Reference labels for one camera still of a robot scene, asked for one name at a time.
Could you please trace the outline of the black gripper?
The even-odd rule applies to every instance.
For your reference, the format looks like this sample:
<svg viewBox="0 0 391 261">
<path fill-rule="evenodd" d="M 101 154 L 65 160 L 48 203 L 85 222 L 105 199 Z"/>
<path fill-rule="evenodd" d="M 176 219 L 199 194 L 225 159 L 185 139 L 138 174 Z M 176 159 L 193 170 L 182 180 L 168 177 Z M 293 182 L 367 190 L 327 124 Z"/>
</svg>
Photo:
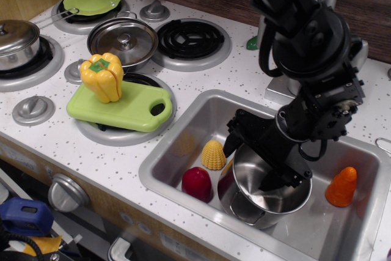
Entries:
<svg viewBox="0 0 391 261">
<path fill-rule="evenodd" d="M 237 109 L 227 124 L 223 153 L 226 158 L 242 144 L 250 147 L 271 168 L 258 189 L 272 191 L 284 186 L 298 187 L 312 178 L 312 171 L 299 154 L 299 144 L 287 138 L 277 126 L 277 119 L 264 119 L 244 109 Z"/>
</svg>

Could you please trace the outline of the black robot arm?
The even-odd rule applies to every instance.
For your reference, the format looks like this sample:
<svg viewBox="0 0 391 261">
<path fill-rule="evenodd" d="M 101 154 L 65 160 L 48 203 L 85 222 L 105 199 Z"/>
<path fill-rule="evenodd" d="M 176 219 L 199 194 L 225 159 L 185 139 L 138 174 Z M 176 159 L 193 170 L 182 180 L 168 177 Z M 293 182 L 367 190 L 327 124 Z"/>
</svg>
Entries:
<svg viewBox="0 0 391 261">
<path fill-rule="evenodd" d="M 248 145 L 269 164 L 256 186 L 272 191 L 297 187 L 312 177 L 310 157 L 301 145 L 327 142 L 346 134 L 346 125 L 362 104 L 362 81 L 353 60 L 363 47 L 342 16 L 317 0 L 251 0 L 266 20 L 259 64 L 271 77 L 284 75 L 300 83 L 295 99 L 274 118 L 243 109 L 228 123 L 224 153 Z"/>
</svg>

